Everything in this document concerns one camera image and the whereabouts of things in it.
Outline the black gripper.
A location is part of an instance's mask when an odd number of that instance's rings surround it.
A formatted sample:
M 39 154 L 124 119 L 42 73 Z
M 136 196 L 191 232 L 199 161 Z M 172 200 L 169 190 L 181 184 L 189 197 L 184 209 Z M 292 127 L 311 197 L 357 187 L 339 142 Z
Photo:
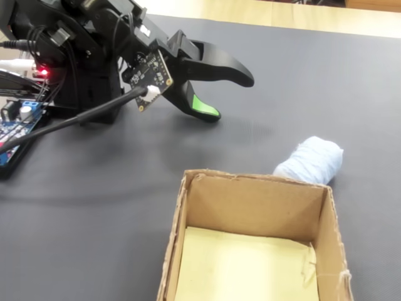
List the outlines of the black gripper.
M 214 123 L 221 113 L 204 103 L 189 80 L 215 82 L 227 80 L 242 87 L 252 87 L 252 73 L 235 57 L 216 45 L 190 40 L 183 31 L 169 37 L 144 12 L 131 14 L 131 68 L 145 62 L 148 55 L 161 52 L 173 84 L 163 96 L 181 112 Z

